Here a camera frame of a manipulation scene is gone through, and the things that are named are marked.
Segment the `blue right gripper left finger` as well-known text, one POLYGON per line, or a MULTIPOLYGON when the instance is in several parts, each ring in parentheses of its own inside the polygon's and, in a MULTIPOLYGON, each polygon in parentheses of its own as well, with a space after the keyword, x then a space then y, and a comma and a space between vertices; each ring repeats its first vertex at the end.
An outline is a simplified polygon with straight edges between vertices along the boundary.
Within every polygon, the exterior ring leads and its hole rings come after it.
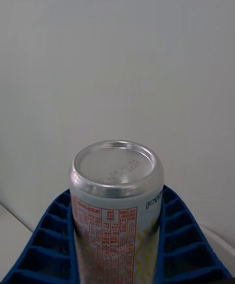
POLYGON ((3 284, 79 282, 70 191, 50 204, 3 284))

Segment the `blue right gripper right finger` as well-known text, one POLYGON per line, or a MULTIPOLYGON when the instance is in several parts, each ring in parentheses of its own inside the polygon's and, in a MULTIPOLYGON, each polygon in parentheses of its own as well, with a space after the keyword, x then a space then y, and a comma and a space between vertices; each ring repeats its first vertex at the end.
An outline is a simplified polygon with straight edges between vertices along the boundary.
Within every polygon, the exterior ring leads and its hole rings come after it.
POLYGON ((232 279, 182 199, 163 188, 157 284, 209 284, 232 279))

